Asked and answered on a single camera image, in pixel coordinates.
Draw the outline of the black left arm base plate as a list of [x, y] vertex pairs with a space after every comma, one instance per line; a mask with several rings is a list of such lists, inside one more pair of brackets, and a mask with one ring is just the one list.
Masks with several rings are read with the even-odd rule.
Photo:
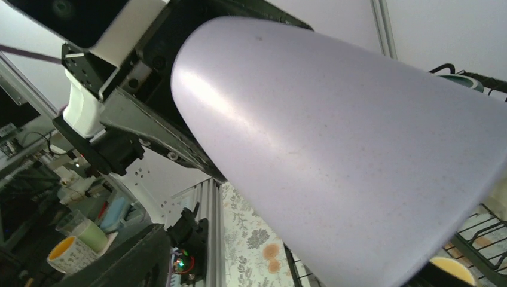
[[181, 217], [168, 228], [172, 244], [170, 271], [180, 277], [180, 284], [195, 286], [207, 273], [209, 221], [196, 220], [200, 203], [193, 210], [183, 208]]

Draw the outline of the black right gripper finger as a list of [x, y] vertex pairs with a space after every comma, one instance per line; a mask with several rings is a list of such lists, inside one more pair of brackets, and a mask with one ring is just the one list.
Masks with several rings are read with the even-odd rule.
[[171, 241], [162, 224], [151, 224], [56, 286], [166, 286]]

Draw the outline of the lavender plastic cup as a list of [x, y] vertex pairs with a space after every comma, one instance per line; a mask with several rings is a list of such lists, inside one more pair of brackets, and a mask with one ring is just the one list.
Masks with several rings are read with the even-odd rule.
[[219, 17], [173, 99], [219, 171], [327, 286], [401, 286], [506, 174], [506, 104], [310, 30]]

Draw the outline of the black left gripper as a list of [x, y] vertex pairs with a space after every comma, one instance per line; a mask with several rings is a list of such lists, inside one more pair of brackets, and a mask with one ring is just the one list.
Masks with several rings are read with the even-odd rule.
[[91, 143], [62, 118], [56, 120], [57, 128], [103, 173], [124, 175], [142, 157], [140, 146], [146, 146], [223, 183], [224, 176], [191, 134], [170, 92], [171, 69], [184, 41], [204, 22], [220, 16], [309, 28], [267, 1], [170, 1], [117, 68], [72, 44], [62, 46], [67, 70], [105, 107], [106, 134]]

